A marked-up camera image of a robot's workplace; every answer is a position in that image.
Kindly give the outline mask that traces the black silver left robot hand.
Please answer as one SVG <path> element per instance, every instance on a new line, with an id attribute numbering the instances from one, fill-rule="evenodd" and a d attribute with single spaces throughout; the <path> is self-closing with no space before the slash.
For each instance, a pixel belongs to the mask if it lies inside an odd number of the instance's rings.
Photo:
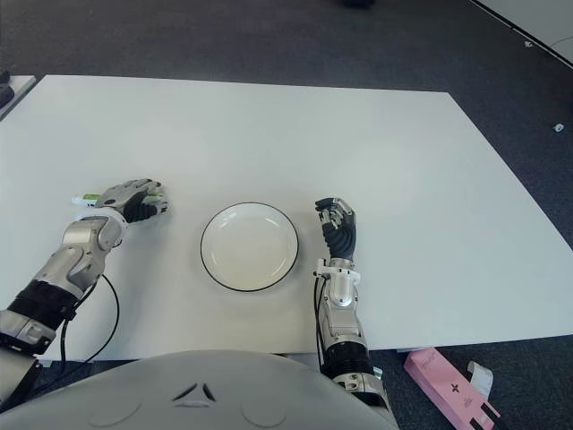
<path id="1" fill-rule="evenodd" d="M 99 196 L 95 207 L 117 211 L 128 223 L 134 223 L 165 213 L 167 200 L 160 182 L 144 178 L 108 188 Z"/>

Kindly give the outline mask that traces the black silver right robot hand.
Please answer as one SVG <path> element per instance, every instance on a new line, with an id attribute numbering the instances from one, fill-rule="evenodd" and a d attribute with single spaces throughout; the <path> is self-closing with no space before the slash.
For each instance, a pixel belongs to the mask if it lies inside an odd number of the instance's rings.
<path id="1" fill-rule="evenodd" d="M 338 197 L 318 200 L 315 210 L 330 258 L 352 262 L 357 239 L 355 211 Z"/>

